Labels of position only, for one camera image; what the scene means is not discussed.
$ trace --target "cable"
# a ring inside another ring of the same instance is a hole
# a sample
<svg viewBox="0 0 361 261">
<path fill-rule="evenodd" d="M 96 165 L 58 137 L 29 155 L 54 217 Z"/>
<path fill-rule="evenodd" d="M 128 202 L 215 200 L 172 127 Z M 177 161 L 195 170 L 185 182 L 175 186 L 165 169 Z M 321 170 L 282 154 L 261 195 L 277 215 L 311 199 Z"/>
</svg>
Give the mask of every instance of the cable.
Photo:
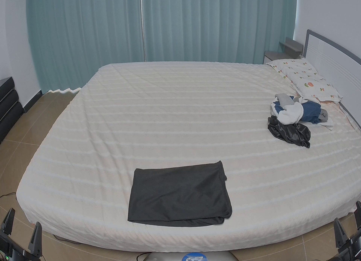
<svg viewBox="0 0 361 261">
<path fill-rule="evenodd" d="M 79 242 L 75 242 L 75 241 L 71 241 L 71 240 L 66 240 L 66 239 L 59 239 L 57 236 L 55 236 L 54 234 L 53 234 L 53 236 L 55 237 L 55 239 L 57 239 L 57 240 L 59 240 L 59 241 L 66 241 L 66 242 L 69 242 L 69 243 L 71 243 L 71 244 L 75 244 L 75 245 L 80 245 L 81 243 L 79 243 Z"/>
<path fill-rule="evenodd" d="M 9 194 L 4 194 L 4 195 L 1 195 L 0 198 L 4 197 L 4 196 L 10 196 L 10 195 L 15 195 L 16 192 L 12 192 L 12 193 L 9 193 Z"/>
<path fill-rule="evenodd" d="M 142 254 L 139 254 L 138 256 L 137 256 L 137 261 L 139 261 L 138 260 L 138 257 L 140 257 L 140 256 L 142 256 L 142 255 L 144 255 L 144 254 L 150 254 L 151 252 L 145 252 L 145 253 L 142 253 Z"/>
</svg>

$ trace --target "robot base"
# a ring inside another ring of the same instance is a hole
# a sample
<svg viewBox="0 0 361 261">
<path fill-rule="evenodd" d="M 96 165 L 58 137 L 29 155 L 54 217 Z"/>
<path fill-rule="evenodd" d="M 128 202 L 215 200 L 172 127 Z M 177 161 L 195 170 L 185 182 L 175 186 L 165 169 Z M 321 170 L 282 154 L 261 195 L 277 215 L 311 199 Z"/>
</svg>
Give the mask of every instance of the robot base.
<svg viewBox="0 0 361 261">
<path fill-rule="evenodd" d="M 206 258 L 186 257 L 188 253 L 182 252 L 152 252 L 144 261 L 238 261 L 238 259 L 229 251 L 220 252 L 200 252 Z"/>
</svg>

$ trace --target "headboard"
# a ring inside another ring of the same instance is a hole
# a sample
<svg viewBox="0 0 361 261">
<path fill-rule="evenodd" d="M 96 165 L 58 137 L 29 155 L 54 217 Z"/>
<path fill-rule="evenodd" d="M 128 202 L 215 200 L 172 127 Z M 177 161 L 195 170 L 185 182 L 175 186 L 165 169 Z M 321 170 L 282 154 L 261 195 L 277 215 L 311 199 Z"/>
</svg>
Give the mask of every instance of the headboard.
<svg viewBox="0 0 361 261">
<path fill-rule="evenodd" d="M 340 105 L 361 124 L 361 59 L 312 30 L 307 30 L 303 56 L 343 96 Z"/>
</svg>

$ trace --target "pillowcase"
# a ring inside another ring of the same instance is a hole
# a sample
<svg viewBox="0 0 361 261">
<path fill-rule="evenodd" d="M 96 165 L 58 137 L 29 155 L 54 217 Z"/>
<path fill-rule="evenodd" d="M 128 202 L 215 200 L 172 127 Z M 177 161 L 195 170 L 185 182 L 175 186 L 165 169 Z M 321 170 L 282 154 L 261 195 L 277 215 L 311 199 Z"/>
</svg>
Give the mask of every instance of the pillowcase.
<svg viewBox="0 0 361 261">
<path fill-rule="evenodd" d="M 269 63 L 302 97 L 313 96 L 320 101 L 341 101 L 342 96 L 305 59 L 274 60 Z"/>
</svg>

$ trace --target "bed sheet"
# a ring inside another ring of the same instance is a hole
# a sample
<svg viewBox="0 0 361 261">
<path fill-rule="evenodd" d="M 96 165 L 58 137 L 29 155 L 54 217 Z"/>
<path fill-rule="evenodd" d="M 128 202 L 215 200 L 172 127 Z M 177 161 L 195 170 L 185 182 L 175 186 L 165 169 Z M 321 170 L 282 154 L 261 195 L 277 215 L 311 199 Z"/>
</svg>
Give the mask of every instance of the bed sheet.
<svg viewBox="0 0 361 261">
<path fill-rule="evenodd" d="M 268 65 L 106 65 L 54 123 L 17 200 L 45 231 L 110 249 L 235 250 L 299 236 L 346 215 L 359 198 L 361 135 L 327 103 L 334 129 L 309 123 L 310 149 L 274 138 L 267 118 L 279 92 L 295 93 Z M 219 160 L 233 208 L 222 225 L 127 221 L 136 168 Z"/>
</svg>

